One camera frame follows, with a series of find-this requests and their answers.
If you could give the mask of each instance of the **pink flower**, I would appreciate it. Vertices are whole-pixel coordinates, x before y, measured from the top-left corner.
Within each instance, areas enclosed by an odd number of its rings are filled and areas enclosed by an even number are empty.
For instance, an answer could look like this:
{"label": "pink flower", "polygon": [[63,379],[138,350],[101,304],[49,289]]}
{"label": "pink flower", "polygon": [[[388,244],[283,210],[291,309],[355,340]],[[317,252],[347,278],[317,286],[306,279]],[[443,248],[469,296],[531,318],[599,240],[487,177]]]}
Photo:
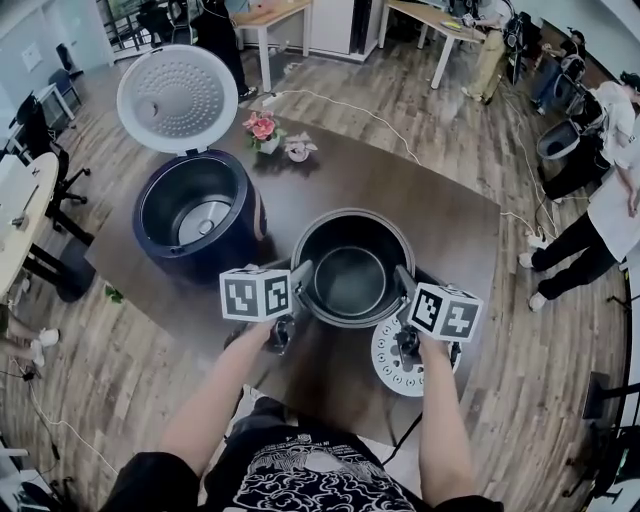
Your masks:
{"label": "pink flower", "polygon": [[271,119],[259,119],[251,129],[253,135],[258,140],[266,140],[276,128],[276,123]]}
{"label": "pink flower", "polygon": [[255,112],[251,112],[251,117],[247,121],[242,123],[242,126],[250,130],[256,125],[257,122],[258,122],[257,114]]}

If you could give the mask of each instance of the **white cable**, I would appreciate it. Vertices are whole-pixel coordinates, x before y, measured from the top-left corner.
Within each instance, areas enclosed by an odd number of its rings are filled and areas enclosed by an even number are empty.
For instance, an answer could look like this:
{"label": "white cable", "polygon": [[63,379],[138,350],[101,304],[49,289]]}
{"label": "white cable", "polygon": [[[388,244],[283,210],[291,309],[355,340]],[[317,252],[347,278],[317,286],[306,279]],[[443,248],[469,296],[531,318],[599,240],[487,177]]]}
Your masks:
{"label": "white cable", "polygon": [[417,164],[418,164],[418,165],[422,165],[422,164],[420,163],[420,160],[418,159],[418,157],[417,157],[417,156],[416,156],[416,155],[415,155],[415,154],[414,154],[414,153],[409,149],[409,143],[407,142],[407,140],[406,140],[402,135],[400,135],[400,134],[398,133],[398,131],[397,131],[393,126],[391,126],[391,125],[390,125],[386,120],[384,120],[384,119],[382,119],[381,117],[378,117],[377,115],[375,115],[375,114],[373,114],[373,113],[369,112],[367,109],[362,108],[362,107],[356,107],[355,105],[350,105],[349,103],[344,103],[344,102],[342,102],[342,101],[332,100],[331,98],[327,98],[326,96],[322,96],[321,94],[317,94],[317,93],[315,93],[315,92],[313,92],[313,91],[309,91],[309,90],[307,90],[307,89],[300,89],[300,90],[298,90],[298,91],[279,91],[279,92],[277,92],[277,93],[275,93],[275,94],[276,94],[276,96],[278,96],[278,95],[280,95],[280,94],[289,94],[289,93],[294,93],[294,92],[295,92],[295,93],[306,93],[306,94],[311,94],[312,96],[315,96],[315,97],[317,97],[317,98],[322,98],[323,100],[330,101],[331,103],[335,103],[336,105],[343,105],[343,106],[345,106],[345,107],[350,107],[350,108],[353,108],[353,109],[355,109],[355,110],[359,110],[359,111],[361,111],[361,112],[365,112],[365,113],[369,114],[371,117],[373,117],[374,119],[377,119],[378,121],[382,121],[384,124],[386,124],[386,125],[389,127],[389,129],[390,129],[393,133],[395,133],[395,134],[396,134],[396,136],[397,136],[397,137],[398,137],[402,142],[404,142],[404,146],[405,146],[405,148],[407,148],[407,153],[409,153],[409,154],[413,157],[413,159],[417,162]]}
{"label": "white cable", "polygon": [[[14,363],[16,363],[16,366],[20,369],[20,371],[22,372],[22,375],[24,375],[26,372],[22,369],[22,367],[20,366],[20,364],[18,364],[18,361],[15,360],[15,358],[11,358],[11,361],[13,361]],[[47,421],[47,423],[49,423],[49,425],[53,425],[53,426],[60,426],[60,425],[66,425],[67,427],[69,427],[71,429],[71,432],[73,432],[76,437],[78,439],[80,439],[80,441],[82,441],[85,446],[87,446],[87,448],[89,448],[93,453],[95,453],[98,457],[100,457],[102,459],[102,461],[109,467],[109,469],[111,471],[113,471],[115,473],[116,476],[118,476],[118,472],[113,468],[113,466],[111,464],[109,464],[107,462],[107,459],[105,459],[102,454],[96,450],[93,446],[91,446],[89,443],[87,443],[84,439],[82,439],[82,436],[80,434],[78,434],[78,432],[76,431],[75,428],[73,428],[71,425],[69,425],[69,423],[67,423],[66,421],[51,421],[48,416],[42,411],[42,407],[40,407],[40,403],[38,402],[38,399],[36,398],[36,393],[33,389],[33,385],[31,384],[31,382],[27,382],[27,384],[29,384],[29,389],[31,390],[31,397],[33,398],[33,405],[36,406],[36,410],[40,413],[40,415]]]}
{"label": "white cable", "polygon": [[527,149],[524,147],[522,139],[520,138],[520,127],[522,126],[522,116],[520,115],[520,112],[518,112],[518,110],[511,104],[511,102],[507,99],[507,97],[504,94],[503,94],[503,97],[504,97],[504,100],[507,102],[507,105],[509,105],[509,107],[511,107],[511,110],[513,110],[516,113],[516,115],[518,116],[518,127],[516,128],[515,136],[516,136],[516,140],[518,141],[518,144],[520,144],[520,147],[522,148],[522,151],[524,151],[524,159],[527,162],[527,168],[529,169],[529,174],[531,175],[531,179],[533,180],[533,185],[535,187],[534,190],[536,192],[536,198],[538,199],[538,205],[536,205],[536,208],[538,206],[542,206],[542,209],[544,210],[544,213],[547,214],[549,222],[551,222],[551,225],[553,226],[553,230],[555,232],[555,237],[553,237],[553,238],[557,238],[558,237],[558,227],[556,226],[555,222],[553,222],[553,218],[549,214],[549,211],[547,210],[547,207],[544,205],[544,197],[542,199],[540,198],[540,193],[538,192],[538,187],[540,185],[538,185],[538,181],[536,180],[536,178],[535,178],[535,176],[533,174],[533,170],[531,169],[531,164],[529,163],[529,155],[527,154]]}

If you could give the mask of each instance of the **hand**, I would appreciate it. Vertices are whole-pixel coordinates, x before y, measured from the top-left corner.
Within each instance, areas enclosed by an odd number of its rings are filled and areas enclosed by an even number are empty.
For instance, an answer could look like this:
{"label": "hand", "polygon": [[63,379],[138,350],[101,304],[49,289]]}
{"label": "hand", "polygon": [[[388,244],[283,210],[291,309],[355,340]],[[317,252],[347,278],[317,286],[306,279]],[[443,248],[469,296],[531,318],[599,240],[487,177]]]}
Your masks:
{"label": "hand", "polygon": [[420,355],[423,362],[426,358],[434,355],[443,355],[449,360],[449,349],[447,344],[442,341],[434,340],[431,336],[418,331],[418,339],[420,340]]}
{"label": "hand", "polygon": [[629,200],[627,201],[627,207],[629,208],[629,217],[632,219],[638,214],[638,191],[634,190],[629,194]]}
{"label": "hand", "polygon": [[249,333],[255,336],[260,342],[265,343],[271,336],[271,329],[275,325],[275,320],[253,324],[249,329]]}

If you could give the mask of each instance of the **desk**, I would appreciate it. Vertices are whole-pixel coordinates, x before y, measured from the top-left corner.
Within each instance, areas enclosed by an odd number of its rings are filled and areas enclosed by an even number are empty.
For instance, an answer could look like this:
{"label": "desk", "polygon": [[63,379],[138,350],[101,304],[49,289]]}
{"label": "desk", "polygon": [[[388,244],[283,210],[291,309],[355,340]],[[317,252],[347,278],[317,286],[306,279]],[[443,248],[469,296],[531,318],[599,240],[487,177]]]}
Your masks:
{"label": "desk", "polygon": [[[69,108],[69,105],[67,104],[66,101],[64,101],[62,94],[60,94],[60,91],[58,90],[55,84],[47,85],[44,89],[41,89],[38,92],[38,94],[36,94],[36,99],[40,103],[44,103],[47,100],[47,98],[51,95],[53,95],[56,98],[56,101],[60,104],[60,108],[69,118],[69,120],[73,121],[76,118],[76,116],[73,115],[73,112]],[[5,133],[0,134],[0,137],[2,137],[3,139],[7,139],[7,143],[6,143],[7,151],[11,151],[13,148],[15,148],[18,150],[20,155],[24,155],[24,157],[29,162],[32,162],[33,158],[31,158],[31,155],[29,155],[26,148],[22,144],[20,144],[20,142],[18,142],[18,135],[20,133],[20,130],[22,130],[22,125],[18,123],[14,123],[14,125],[11,128],[9,128],[8,125],[4,126],[3,128],[6,131]]]}
{"label": "desk", "polygon": [[[422,270],[478,295],[485,301],[484,311],[490,311],[500,223],[496,203],[405,158],[288,119],[279,119],[282,128],[290,134],[306,131],[319,150],[301,164],[289,160],[282,148],[270,156],[256,153],[247,147],[242,126],[249,114],[239,109],[232,127],[213,147],[237,158],[260,191],[268,245],[276,258],[289,257],[305,228],[324,213],[365,208],[403,232]],[[171,278],[133,234],[136,197],[169,158],[158,155],[150,168],[131,169],[139,183],[132,183],[129,197],[102,225],[87,259],[177,343],[213,361],[237,325],[222,318],[218,286]],[[463,347],[455,374],[460,396],[482,331],[478,328],[474,342]],[[373,328],[338,329],[313,319],[305,328],[299,326],[298,334],[284,356],[262,352],[248,383],[326,424],[386,444],[397,441],[422,410],[422,400],[397,395],[378,378],[371,362]],[[415,447],[417,437],[415,432],[407,446]]]}
{"label": "desk", "polygon": [[[74,236],[90,235],[84,233],[62,212],[51,211],[49,208],[49,201],[58,176],[58,158],[55,154],[45,153],[39,156],[29,164],[25,172],[38,173],[38,188],[25,210],[29,222],[26,229],[23,231],[14,229],[4,239],[4,250],[0,251],[0,297],[7,293],[18,272],[24,267],[25,270],[53,284],[60,298],[66,302],[72,302],[86,292],[88,274],[93,271],[86,262],[83,264],[82,256],[79,256],[84,255],[86,246],[80,240],[73,239],[58,259],[33,242],[42,231],[45,217],[55,218]],[[45,267],[38,260],[53,270]],[[93,274],[90,275],[89,285],[92,280]]]}
{"label": "desk", "polygon": [[260,68],[262,70],[262,88],[265,92],[271,91],[271,71],[269,69],[269,40],[267,29],[289,16],[304,11],[304,34],[302,42],[302,55],[309,56],[309,43],[311,41],[311,0],[283,1],[273,9],[260,12],[240,12],[233,16],[238,29],[253,29],[258,32],[258,49],[260,51]]}
{"label": "desk", "polygon": [[384,48],[384,40],[387,35],[387,23],[389,22],[389,10],[395,9],[407,16],[411,16],[413,19],[423,23],[422,32],[420,33],[420,40],[418,41],[418,48],[422,49],[424,46],[424,40],[427,36],[428,27],[432,27],[441,34],[447,37],[438,61],[438,67],[431,80],[431,88],[437,89],[440,86],[440,80],[442,79],[442,73],[449,60],[449,54],[453,43],[458,41],[467,41],[469,43],[481,43],[485,40],[485,35],[473,28],[462,27],[461,31],[451,30],[442,26],[443,21],[456,21],[451,15],[446,12],[432,7],[430,5],[414,4],[409,2],[401,2],[399,0],[389,0],[384,6],[382,11],[382,21],[380,23],[380,37],[378,39],[378,46]]}

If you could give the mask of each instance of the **printed graphic on shirt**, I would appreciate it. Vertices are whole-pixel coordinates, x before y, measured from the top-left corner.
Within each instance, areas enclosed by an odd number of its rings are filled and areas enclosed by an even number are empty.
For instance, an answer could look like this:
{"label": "printed graphic on shirt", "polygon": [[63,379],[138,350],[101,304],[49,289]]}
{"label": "printed graphic on shirt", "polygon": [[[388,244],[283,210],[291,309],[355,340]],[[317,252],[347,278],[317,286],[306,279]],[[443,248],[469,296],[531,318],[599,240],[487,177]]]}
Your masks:
{"label": "printed graphic on shirt", "polygon": [[314,443],[308,434],[257,452],[233,502],[247,511],[415,512],[378,466],[348,445]]}

